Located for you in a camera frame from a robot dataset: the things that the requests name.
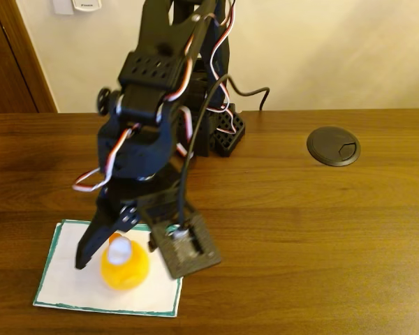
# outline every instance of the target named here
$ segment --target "white paper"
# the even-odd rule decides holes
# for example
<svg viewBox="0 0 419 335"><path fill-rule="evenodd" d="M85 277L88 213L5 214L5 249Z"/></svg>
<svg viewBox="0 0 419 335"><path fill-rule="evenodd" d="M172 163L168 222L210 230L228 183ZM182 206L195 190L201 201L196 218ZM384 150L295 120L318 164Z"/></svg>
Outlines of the white paper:
<svg viewBox="0 0 419 335"><path fill-rule="evenodd" d="M87 266L75 268L78 242L88 222L58 223L34 306L79 311L150 316L177 316L182 279L172 279L158 250L149 253L149 273L132 290L113 290L101 277L102 245ZM149 241L146 225L137 225L123 234L145 250Z"/></svg>

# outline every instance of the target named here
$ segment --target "black cable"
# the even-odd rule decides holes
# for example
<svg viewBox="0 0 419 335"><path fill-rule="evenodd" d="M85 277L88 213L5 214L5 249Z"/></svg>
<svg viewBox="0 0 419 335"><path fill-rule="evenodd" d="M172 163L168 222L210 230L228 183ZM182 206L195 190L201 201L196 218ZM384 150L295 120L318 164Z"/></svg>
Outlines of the black cable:
<svg viewBox="0 0 419 335"><path fill-rule="evenodd" d="M194 127L194 131L193 131L193 137L191 138L191 141L189 143L189 148L188 148L188 154L186 155L183 167L182 167L182 174L180 176L180 185L179 185L179 194L178 194L178 212L179 212L179 224L181 228L184 228L185 224L184 224L184 205L185 205L185 192L186 192L186 178L188 176L188 166L189 166L189 161L191 160L191 152L193 152L193 148L194 148L194 143L196 142L196 138L197 138L197 132L198 129L200 127L200 124L202 123L203 120L203 115L205 114L205 111L208 108L208 105L210 104L210 101L213 97L213 95L216 93L216 90L219 88L220 84L222 82L224 82L225 80L228 80L231 83L231 86L233 86L233 89L235 90L235 92L237 94L239 94L240 96L254 96L256 94L259 94L261 92L265 92L264 97L262 99L262 101L260 102L259 105L259 110L263 110L263 106L265 103L265 100L267 100L268 94L270 93L270 88L269 87L263 87L262 89L257 89L255 91L251 91L251 92L241 92L236 84L234 83L232 77L229 74L225 74L222 77L220 77L212 86L211 89L209 89L209 93L205 99L205 101L203 102L202 106L200 107L200 111L199 111L199 116L198 116L198 120L196 122L196 126Z"/></svg>

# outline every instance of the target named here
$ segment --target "wooden door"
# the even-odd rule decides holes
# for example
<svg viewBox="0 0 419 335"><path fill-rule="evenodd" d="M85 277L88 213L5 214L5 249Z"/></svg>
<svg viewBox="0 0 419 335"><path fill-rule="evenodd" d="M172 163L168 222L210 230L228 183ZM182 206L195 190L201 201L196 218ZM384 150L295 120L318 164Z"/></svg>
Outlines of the wooden door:
<svg viewBox="0 0 419 335"><path fill-rule="evenodd" d="M1 24L0 113L37 113Z"/></svg>

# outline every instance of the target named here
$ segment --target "green border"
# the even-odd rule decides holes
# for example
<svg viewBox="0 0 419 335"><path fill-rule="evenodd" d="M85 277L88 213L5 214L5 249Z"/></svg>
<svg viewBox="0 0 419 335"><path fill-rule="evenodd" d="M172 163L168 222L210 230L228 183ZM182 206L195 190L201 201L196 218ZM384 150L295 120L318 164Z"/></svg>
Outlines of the green border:
<svg viewBox="0 0 419 335"><path fill-rule="evenodd" d="M53 238L51 241L50 251L48 251L47 261L45 263L45 268L43 270L41 283L39 284L39 287L37 289L36 296L33 300L34 306L49 306L49 307L57 307L57 308L64 308L64 309L73 309L76 311L88 311L88 312L99 312L99 313L116 313L116 314L128 314L128 315L145 315L145 316L165 316L165 317L175 317L177 316L176 308L177 303L180 295L180 291L182 290L182 279L177 279L177 291L175 293L175 300L174 300L174 306L172 307L172 310L169 312L141 312L141 311L125 311L125 310L108 310L108 309L99 309L99 308L91 308L91 307L80 307L80 306L71 306L67 304L48 304L46 302L39 302L37 300L39 293L42 290L42 285L45 280L45 275L47 274L48 267L50 266L51 259L54 255L54 251L57 247L57 242L59 241L59 235L61 234L62 227L64 226L64 223L79 223L83 225L89 225L89 221L76 221L76 220L62 220L60 224L56 225L56 229L54 230ZM139 230L143 232L149 232L149 227L145 225L144 223L139 223L135 227L133 227L131 230Z"/></svg>

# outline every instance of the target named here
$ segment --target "paper with green border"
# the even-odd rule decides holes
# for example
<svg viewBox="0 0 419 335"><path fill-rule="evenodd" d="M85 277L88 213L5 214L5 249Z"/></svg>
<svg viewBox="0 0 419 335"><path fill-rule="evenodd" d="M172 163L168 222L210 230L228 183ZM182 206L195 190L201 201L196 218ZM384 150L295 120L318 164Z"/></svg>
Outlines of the paper with green border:
<svg viewBox="0 0 419 335"><path fill-rule="evenodd" d="M48 269L50 268L50 264L52 262L54 253L56 253L56 251L57 251L57 245L59 243L59 237L61 236L62 229L63 229L65 224L69 224L69 225L71 225L71 224L73 224L73 225L89 225L89 222L87 222L87 221L63 220L61 223L58 223L56 225L56 228L55 228L54 234L53 234L53 238L52 238L52 242L51 242L51 246L50 246L50 250L48 252L47 261L45 263L45 268L43 270L42 279L41 279L41 282L40 282L39 287L37 289L36 296L35 296L34 301L33 301L34 306L49 307L49 308L60 308L60 309L70 309L70 310L74 310L74 311L89 311L89 312L98 312L98 313L115 313L115 314L126 314L126 315L160 316L160 317L169 317L169 318L173 318L173 317L177 316L178 303L179 303L180 293L181 293L181 290L182 290L182 278L179 278L179 279L174 281L174 284L176 284L176 285L173 288L174 289L173 294L175 296L174 296L174 299L171 300L169 311L164 311L164 310L162 310L162 311L155 311L155 310L153 310L153 311L136 311L136 310L131 310L131 309L105 309L105 308L94 308L94 307L90 307L90 306L74 306L74 305L71 305L71 304L66 304L63 301L53 303L52 301L51 302L46 302L46 301L40 300L39 296L40 296L41 290L44 287L45 277L47 276L47 272L48 272ZM132 228L131 231L149 232L149 228L145 224L138 224L134 228ZM95 258L100 258L101 255L99 255L97 253L94 257ZM121 294L121 291L114 291L114 292L115 292L115 294Z"/></svg>

